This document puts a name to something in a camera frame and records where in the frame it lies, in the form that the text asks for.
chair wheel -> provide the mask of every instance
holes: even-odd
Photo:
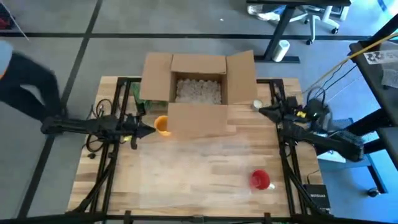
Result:
[[[380,191],[377,188],[372,188],[372,189],[369,189],[366,193],[370,197],[376,197],[380,194]]]
[[[331,33],[332,33],[332,34],[337,34],[337,33],[338,33],[338,28],[332,29],[332,30],[331,30]]]

cardboard box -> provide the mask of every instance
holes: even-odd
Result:
[[[222,105],[175,103],[179,79],[221,83]],[[140,97],[169,102],[167,129],[174,134],[206,135],[225,132],[228,105],[257,96],[253,51],[232,56],[148,53]]]

black pants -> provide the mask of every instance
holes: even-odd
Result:
[[[45,105],[21,85],[36,86]],[[7,71],[0,79],[0,101],[41,122],[48,116],[61,115],[62,111],[55,75],[18,53],[12,54]]]

box flap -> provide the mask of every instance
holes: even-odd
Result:
[[[223,133],[227,114],[227,105],[169,103],[167,130],[172,134],[189,136]]]
[[[200,54],[174,54],[173,72],[185,73],[226,73],[225,56]]]
[[[142,73],[140,98],[143,100],[169,100],[173,55],[148,53]]]
[[[256,68],[253,51],[238,53],[226,58],[227,103],[254,100],[257,97]]]

wooden table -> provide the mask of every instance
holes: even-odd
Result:
[[[103,98],[113,99],[117,79],[101,79],[96,102]],[[295,95],[301,103],[303,99],[299,81],[295,78],[285,78],[283,81],[286,95]],[[257,84],[257,90],[258,98],[270,104],[268,84]],[[126,111],[131,113],[134,110],[134,97],[130,96]],[[153,126],[155,118],[162,114],[166,114],[165,107],[155,105],[143,120]],[[192,159],[181,159],[187,155],[189,158],[189,150],[195,147],[198,151],[206,149]],[[313,147],[304,142],[299,143],[296,150],[304,181],[309,173],[319,169],[317,155]],[[95,184],[100,156],[89,159],[88,154],[86,149],[81,152],[68,204],[69,210],[77,207]],[[164,161],[175,162],[164,164]],[[252,191],[245,187],[244,184],[248,184],[246,178],[254,169],[266,170],[276,188]],[[202,174],[201,170],[208,172],[208,175],[199,176]],[[187,172],[193,176],[188,185],[187,181],[182,182],[179,179],[187,178]],[[312,184],[322,184],[320,172],[312,174],[310,179]],[[293,184],[292,188],[295,208],[299,212],[299,200]],[[215,197],[227,195],[228,192],[220,192],[225,189],[231,189],[234,198],[226,200]],[[214,197],[198,197],[200,192],[211,192]],[[228,132],[222,136],[187,141],[154,133],[138,140],[136,151],[129,144],[122,144],[119,148],[108,214],[122,215],[126,210],[131,210],[135,215],[261,217],[264,212],[269,212],[273,217],[289,217],[275,124],[263,115],[253,112],[248,102],[229,106]]]

